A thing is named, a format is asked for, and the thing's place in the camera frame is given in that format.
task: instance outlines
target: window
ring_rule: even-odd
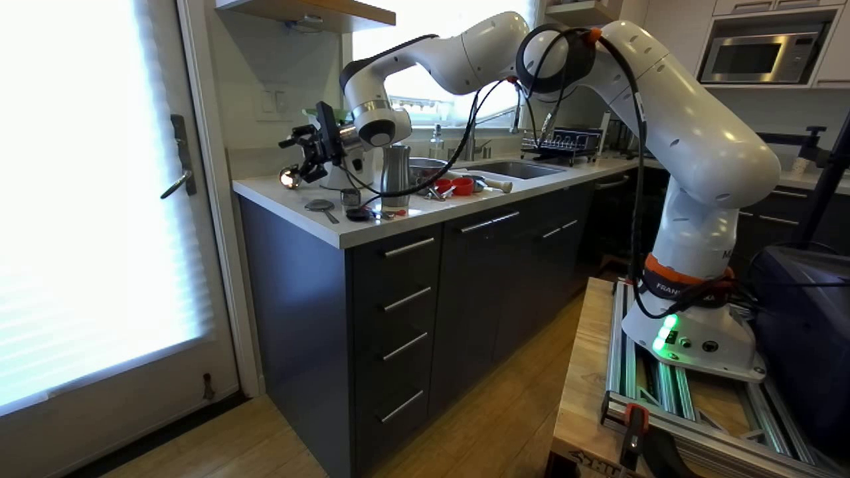
[[[499,9],[518,9],[534,24],[534,0],[430,0],[430,3],[404,3],[404,0],[371,0],[386,9],[394,9],[393,28],[359,28],[349,33],[349,54],[364,57],[384,48],[405,41],[418,33],[454,36],[481,19]],[[393,106],[410,114],[413,127],[464,127],[471,96],[450,96],[421,69],[405,69],[389,74],[384,82]],[[478,110],[478,127],[510,127],[514,120],[518,93],[513,84],[499,84],[483,108]]]

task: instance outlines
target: white door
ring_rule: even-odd
[[[0,474],[58,474],[238,382],[174,3],[4,3],[0,61]]]

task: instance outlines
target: green light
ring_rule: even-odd
[[[652,339],[652,353],[655,356],[663,356],[663,359],[669,356],[669,351],[663,351],[663,348],[665,348],[665,337],[677,328],[677,323],[680,323],[677,313],[663,316],[663,323],[660,323],[660,328],[659,328],[659,333]]]

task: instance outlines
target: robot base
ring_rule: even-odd
[[[720,373],[740,382],[764,378],[764,363],[754,353],[752,328],[721,308],[684,308],[663,319],[648,319],[635,295],[627,295],[624,333],[669,366]],[[648,313],[665,309],[669,299],[639,292]]]

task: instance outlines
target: door frame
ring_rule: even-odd
[[[232,183],[227,169],[227,154],[222,139],[222,122],[218,110],[218,84],[213,69],[209,16],[215,4],[209,0],[174,0],[177,24],[183,32],[185,69],[191,104],[195,116],[195,134],[201,147],[203,179],[209,191],[213,232],[218,246],[218,263],[222,272],[222,295],[230,319],[232,353],[240,393],[255,397],[264,393],[258,328],[251,320],[248,279],[240,246],[240,222],[232,202]]]

